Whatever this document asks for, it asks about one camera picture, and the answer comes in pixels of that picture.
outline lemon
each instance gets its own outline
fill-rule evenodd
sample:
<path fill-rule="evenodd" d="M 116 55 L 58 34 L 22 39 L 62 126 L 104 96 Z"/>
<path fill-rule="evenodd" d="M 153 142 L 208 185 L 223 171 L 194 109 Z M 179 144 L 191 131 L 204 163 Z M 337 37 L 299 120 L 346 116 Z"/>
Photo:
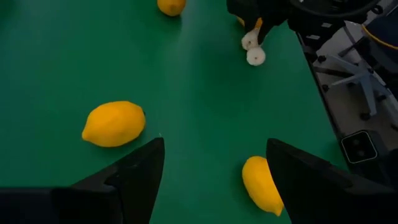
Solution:
<path fill-rule="evenodd" d="M 157 0 L 157 7 L 168 16 L 178 16 L 184 10 L 186 0 Z"/>
<path fill-rule="evenodd" d="M 87 117 L 81 137 L 97 146 L 121 146 L 137 138 L 145 126 L 142 108 L 128 101 L 105 103 Z"/>
<path fill-rule="evenodd" d="M 272 180 L 267 159 L 250 157 L 243 166 L 242 178 L 253 202 L 262 210 L 280 216 L 284 204 Z"/>
<path fill-rule="evenodd" d="M 238 18 L 238 21 L 242 24 L 242 26 L 244 26 L 244 20 L 243 19 L 241 19 L 240 17 L 237 17 Z M 257 19 L 257 22 L 256 22 L 256 26 L 255 26 L 255 28 L 260 28 L 261 27 L 261 25 L 262 25 L 262 19 L 261 18 L 258 18 Z"/>

